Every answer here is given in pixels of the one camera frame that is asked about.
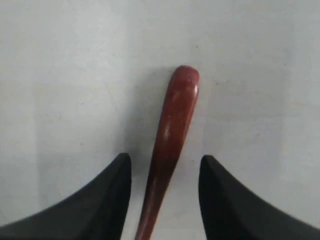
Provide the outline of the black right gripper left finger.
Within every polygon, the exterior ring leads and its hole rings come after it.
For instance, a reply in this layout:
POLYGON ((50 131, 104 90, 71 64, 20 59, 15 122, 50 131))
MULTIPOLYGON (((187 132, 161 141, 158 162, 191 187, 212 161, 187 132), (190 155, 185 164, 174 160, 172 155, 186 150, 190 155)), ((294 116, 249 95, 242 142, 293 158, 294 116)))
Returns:
POLYGON ((119 240, 132 187, 132 162, 120 153, 93 180, 57 204, 0 228, 2 240, 119 240))

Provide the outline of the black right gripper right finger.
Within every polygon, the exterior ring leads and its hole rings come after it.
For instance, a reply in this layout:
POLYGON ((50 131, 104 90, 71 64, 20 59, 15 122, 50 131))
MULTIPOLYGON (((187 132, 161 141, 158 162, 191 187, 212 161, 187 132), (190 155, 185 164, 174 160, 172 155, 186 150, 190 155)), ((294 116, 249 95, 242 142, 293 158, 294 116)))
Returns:
POLYGON ((200 163, 198 198, 208 240, 318 240, 320 230, 254 194, 212 155, 200 163))

